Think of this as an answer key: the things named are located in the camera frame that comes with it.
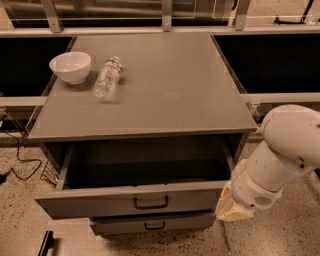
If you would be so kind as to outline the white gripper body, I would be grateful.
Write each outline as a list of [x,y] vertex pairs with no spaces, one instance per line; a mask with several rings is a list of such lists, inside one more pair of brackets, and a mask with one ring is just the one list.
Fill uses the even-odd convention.
[[270,192],[257,185],[249,177],[245,163],[241,160],[231,174],[231,191],[235,201],[247,208],[271,208],[282,197],[282,190]]

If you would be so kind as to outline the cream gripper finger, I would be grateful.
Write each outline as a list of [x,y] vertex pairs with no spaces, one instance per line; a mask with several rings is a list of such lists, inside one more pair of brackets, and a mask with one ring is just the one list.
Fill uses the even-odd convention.
[[236,202],[232,194],[231,182],[228,181],[224,185],[216,205],[216,218],[226,222],[241,221],[253,218],[254,212],[254,209],[245,207]]

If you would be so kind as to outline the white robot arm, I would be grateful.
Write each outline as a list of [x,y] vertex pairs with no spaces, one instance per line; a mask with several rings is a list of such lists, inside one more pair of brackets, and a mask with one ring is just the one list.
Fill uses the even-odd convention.
[[300,105],[272,109],[261,125],[263,140],[232,170],[215,215],[233,222],[271,208],[289,182],[320,167],[320,112]]

